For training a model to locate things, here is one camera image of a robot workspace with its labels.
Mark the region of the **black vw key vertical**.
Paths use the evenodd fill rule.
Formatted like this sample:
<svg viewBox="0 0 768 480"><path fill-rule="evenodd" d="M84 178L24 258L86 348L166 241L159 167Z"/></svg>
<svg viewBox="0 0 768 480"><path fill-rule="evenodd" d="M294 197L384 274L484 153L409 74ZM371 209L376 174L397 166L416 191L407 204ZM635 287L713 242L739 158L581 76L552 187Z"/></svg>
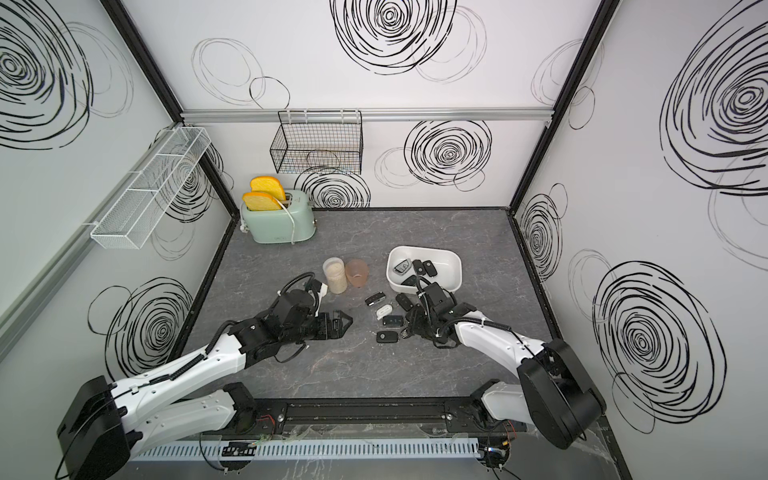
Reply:
<svg viewBox="0 0 768 480"><path fill-rule="evenodd" d="M423 274L430 278L436 277L438 274L437 269L431 260L424 260L422 262L422 270Z"/></svg>

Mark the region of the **silver bmw key fob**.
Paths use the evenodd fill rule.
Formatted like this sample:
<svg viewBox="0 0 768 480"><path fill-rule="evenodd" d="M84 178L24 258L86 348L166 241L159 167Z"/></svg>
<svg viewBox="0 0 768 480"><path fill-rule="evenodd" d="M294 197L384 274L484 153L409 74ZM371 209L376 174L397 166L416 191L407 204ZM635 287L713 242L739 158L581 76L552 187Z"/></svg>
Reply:
<svg viewBox="0 0 768 480"><path fill-rule="evenodd" d="M409 259L403 259L393 267L393 271L398 275L405 275L411 268L411 261Z"/></svg>

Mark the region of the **white storage box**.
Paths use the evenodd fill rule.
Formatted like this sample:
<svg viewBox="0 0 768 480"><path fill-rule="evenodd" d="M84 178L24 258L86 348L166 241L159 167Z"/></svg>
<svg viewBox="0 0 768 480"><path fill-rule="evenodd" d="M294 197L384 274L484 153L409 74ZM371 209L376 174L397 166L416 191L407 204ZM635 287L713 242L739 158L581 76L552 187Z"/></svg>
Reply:
<svg viewBox="0 0 768 480"><path fill-rule="evenodd" d="M415 286L404 284L407 278L415 274L414 267L411 266L407 272L402 274L395 271L395 267L405 260L410 263L413 263L414 260L431 261L437 274L435 277L427 277L427 279L430 282L437 282L449 292L457 292L462 286L462 261L455 252L426 247L397 246L390 251L385 269L387 281L391 289L397 293L413 295L417 293Z"/></svg>

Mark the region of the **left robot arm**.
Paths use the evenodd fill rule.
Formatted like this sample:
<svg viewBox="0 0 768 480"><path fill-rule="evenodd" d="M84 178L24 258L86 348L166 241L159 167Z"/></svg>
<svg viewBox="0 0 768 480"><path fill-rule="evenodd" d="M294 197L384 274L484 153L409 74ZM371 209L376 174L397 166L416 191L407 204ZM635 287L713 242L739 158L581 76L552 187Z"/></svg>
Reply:
<svg viewBox="0 0 768 480"><path fill-rule="evenodd" d="M314 273L302 273L266 310L223 322L205 346L132 377L82 384L56 431L62 456L55 478L107 479L146 450L231 424L253 407L245 388L229 385L209 399L190 393L274 358L285 345L305 350L310 341L342 338L354 320L322 311L327 289Z"/></svg>

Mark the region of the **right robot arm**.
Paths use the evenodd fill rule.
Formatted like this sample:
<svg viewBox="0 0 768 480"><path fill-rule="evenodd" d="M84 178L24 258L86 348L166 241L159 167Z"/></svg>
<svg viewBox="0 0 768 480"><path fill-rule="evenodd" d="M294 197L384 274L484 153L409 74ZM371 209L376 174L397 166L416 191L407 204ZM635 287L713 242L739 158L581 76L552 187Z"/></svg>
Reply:
<svg viewBox="0 0 768 480"><path fill-rule="evenodd" d="M423 277L415 278L415 287L418 305L409 312L411 335L439 349L478 351L517 379L480 389L481 410L490 418L533 425L552 445L566 449L605 414L602 394L565 341L520 334Z"/></svg>

